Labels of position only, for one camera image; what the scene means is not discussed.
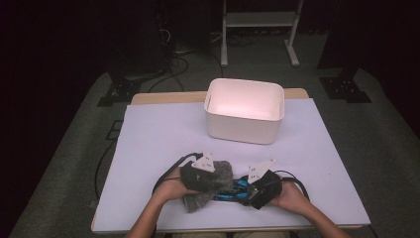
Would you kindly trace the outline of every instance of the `white shelf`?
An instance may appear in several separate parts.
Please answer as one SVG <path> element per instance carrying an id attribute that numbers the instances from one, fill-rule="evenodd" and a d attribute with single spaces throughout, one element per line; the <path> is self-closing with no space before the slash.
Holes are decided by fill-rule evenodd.
<path id="1" fill-rule="evenodd" d="M 227 13 L 226 27 L 291 27 L 294 12 Z"/>

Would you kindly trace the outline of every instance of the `white tabletop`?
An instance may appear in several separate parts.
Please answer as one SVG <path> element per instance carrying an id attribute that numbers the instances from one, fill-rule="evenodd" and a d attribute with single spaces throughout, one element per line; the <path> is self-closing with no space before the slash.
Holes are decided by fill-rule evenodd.
<path id="1" fill-rule="evenodd" d="M 158 178 L 179 158 L 192 152 L 209 152 L 215 161 L 229 161 L 235 179 L 246 175 L 249 165 L 276 159 L 270 169 L 297 176 L 311 201 L 336 224 L 370 224 L 314 101 L 286 99 L 285 116 L 271 145 L 209 137 L 202 102 L 128 106 L 92 231 L 130 230 Z M 307 226 L 310 223 L 303 217 L 269 205 L 256 210 L 234 202 L 210 201 L 196 212 L 187 213 L 182 201 L 174 200 L 163 208 L 157 231 Z"/>

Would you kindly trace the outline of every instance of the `white tag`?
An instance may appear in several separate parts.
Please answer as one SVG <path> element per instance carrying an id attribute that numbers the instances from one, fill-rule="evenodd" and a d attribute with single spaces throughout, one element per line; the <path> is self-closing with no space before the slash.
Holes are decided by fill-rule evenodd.
<path id="1" fill-rule="evenodd" d="M 250 166 L 248 172 L 248 183 L 252 184 L 253 182 L 261 179 L 263 175 L 268 171 L 268 169 L 274 164 L 275 159 L 269 161 L 264 161 L 256 165 Z"/>
<path id="2" fill-rule="evenodd" d="M 202 158 L 191 164 L 193 168 L 213 173 L 215 171 L 211 154 L 205 153 Z"/>

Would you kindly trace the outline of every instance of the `table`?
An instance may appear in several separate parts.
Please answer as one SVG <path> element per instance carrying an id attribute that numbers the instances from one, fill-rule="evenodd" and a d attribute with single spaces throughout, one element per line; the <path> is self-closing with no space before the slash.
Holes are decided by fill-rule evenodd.
<path id="1" fill-rule="evenodd" d="M 226 0 L 223 1 L 222 20 L 222 46 L 220 62 L 222 66 L 228 65 L 228 47 L 226 44 L 227 28 L 238 27 L 291 27 L 290 35 L 284 44 L 289 54 L 291 64 L 299 66 L 299 60 L 293 48 L 293 41 L 296 35 L 297 24 L 299 23 L 303 0 L 297 1 L 294 12 L 241 12 L 228 13 L 226 11 Z"/>
<path id="2" fill-rule="evenodd" d="M 269 146 L 207 136 L 203 125 L 205 91 L 137 94 L 126 112 L 92 231 L 128 231 L 149 200 L 158 177 L 191 152 L 211 152 L 214 160 L 229 161 L 235 178 L 247 173 L 248 165 L 275 156 L 277 162 L 272 169 L 294 173 L 305 184 L 311 201 L 339 226 L 370 224 L 313 100 L 303 89 L 284 92 L 286 114 L 279 137 Z M 255 210 L 238 203 L 211 201 L 188 214 L 182 201 L 174 200 L 163 208 L 157 232 L 309 227 L 303 217 L 275 207 Z"/>

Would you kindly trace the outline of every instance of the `white storage bin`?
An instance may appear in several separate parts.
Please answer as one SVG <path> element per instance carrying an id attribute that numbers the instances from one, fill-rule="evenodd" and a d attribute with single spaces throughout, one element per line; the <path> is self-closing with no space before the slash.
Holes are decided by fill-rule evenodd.
<path id="1" fill-rule="evenodd" d="M 271 144 L 284 116 L 284 91 L 270 82 L 216 78 L 210 83 L 204 109 L 211 137 Z"/>

